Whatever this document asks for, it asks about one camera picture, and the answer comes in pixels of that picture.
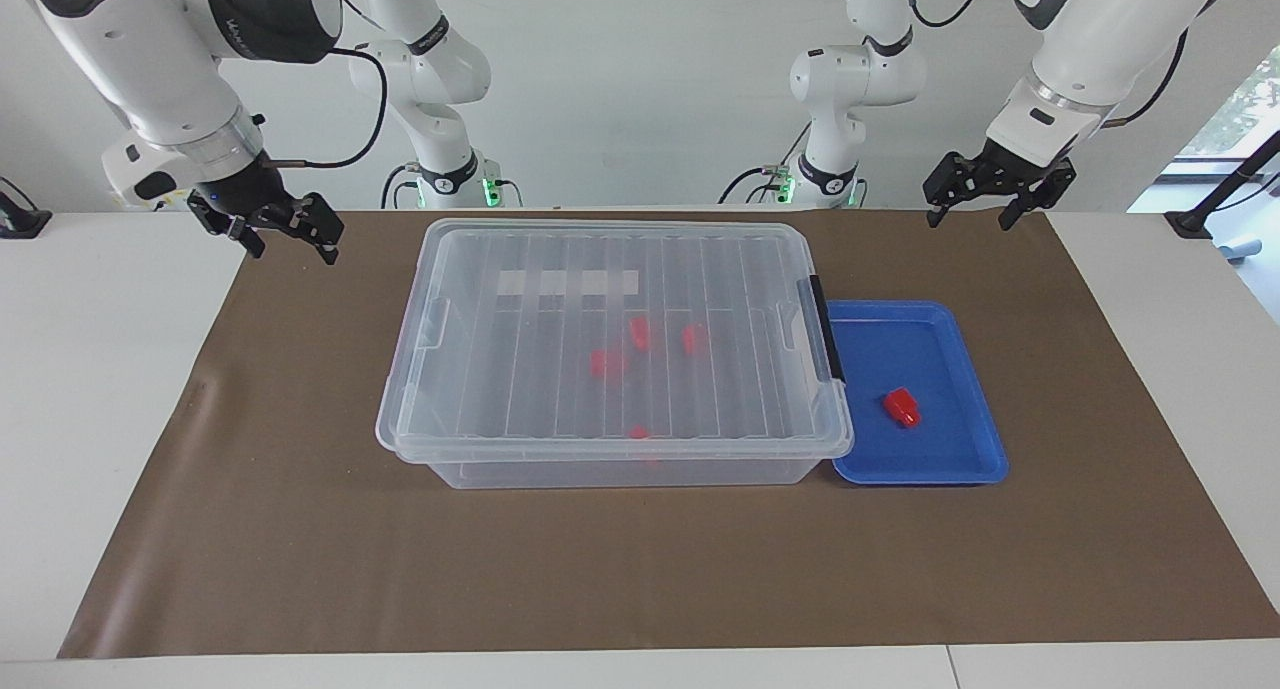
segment brown table cover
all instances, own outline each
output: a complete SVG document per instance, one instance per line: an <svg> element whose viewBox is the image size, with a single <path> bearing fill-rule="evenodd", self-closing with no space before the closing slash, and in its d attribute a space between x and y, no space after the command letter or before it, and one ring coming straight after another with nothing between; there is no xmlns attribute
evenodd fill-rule
<svg viewBox="0 0 1280 689"><path fill-rule="evenodd" d="M244 263L61 657L1280 636L1043 216L735 218L800 229L828 298L951 307L1002 484L471 492L372 432L436 218Z"/></svg>

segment white table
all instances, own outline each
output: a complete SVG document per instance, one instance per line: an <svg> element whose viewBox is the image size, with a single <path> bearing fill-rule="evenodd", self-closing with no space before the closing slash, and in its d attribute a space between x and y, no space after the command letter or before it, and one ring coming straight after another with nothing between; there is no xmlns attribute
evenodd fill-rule
<svg viewBox="0 0 1280 689"><path fill-rule="evenodd" d="M1052 223L1280 606L1280 327L1160 216ZM1280 640L50 661L239 261L180 214L0 243L0 686L1280 686Z"/></svg>

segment blue tray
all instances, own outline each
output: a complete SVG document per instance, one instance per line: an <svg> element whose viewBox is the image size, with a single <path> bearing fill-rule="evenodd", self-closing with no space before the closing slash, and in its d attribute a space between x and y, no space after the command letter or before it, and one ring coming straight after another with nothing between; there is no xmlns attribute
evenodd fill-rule
<svg viewBox="0 0 1280 689"><path fill-rule="evenodd" d="M1009 474L987 398L960 337L937 302L827 302L854 417L852 451L835 460L855 484L995 484ZM881 405L906 387L920 424L899 425Z"/></svg>

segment clear plastic storage box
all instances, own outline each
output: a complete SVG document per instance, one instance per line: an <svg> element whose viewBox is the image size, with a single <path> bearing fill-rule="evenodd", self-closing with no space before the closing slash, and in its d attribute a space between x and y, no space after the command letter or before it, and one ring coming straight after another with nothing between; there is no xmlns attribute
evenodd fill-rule
<svg viewBox="0 0 1280 689"><path fill-rule="evenodd" d="M803 234L426 232L378 438L457 488L790 484L852 446Z"/></svg>

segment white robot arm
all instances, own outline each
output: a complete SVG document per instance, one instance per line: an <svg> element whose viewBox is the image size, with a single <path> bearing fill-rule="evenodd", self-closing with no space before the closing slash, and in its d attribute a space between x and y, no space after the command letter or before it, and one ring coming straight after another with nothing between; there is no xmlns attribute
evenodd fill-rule
<svg viewBox="0 0 1280 689"><path fill-rule="evenodd" d="M1044 42L987 129L974 159L948 152L924 183L929 224L988 193L1012 196L1000 216L1052 207L1075 179L1066 158L1133 91L1139 74L1216 0L1014 0Z"/></svg>
<svg viewBox="0 0 1280 689"><path fill-rule="evenodd" d="M369 15L394 41L367 47L388 74L388 106L417 155L419 192L430 209L494 206L499 168L471 146L466 124L448 105L489 92L489 63L449 24L435 0L369 0ZM356 88L378 96L378 76L352 60Z"/></svg>
<svg viewBox="0 0 1280 689"><path fill-rule="evenodd" d="M314 63L342 28L339 0L38 0L50 29L132 131L104 164L127 197L193 186L205 228L253 256L255 229L311 243L326 264L343 224L320 193L294 199L216 59Z"/></svg>
<svg viewBox="0 0 1280 689"><path fill-rule="evenodd" d="M924 88L924 58L911 44L906 0L847 0L845 6L865 35L863 44L814 47L791 65L791 93L813 119L809 143L788 166L795 204L844 206L867 140L865 124L851 111L906 104Z"/></svg>

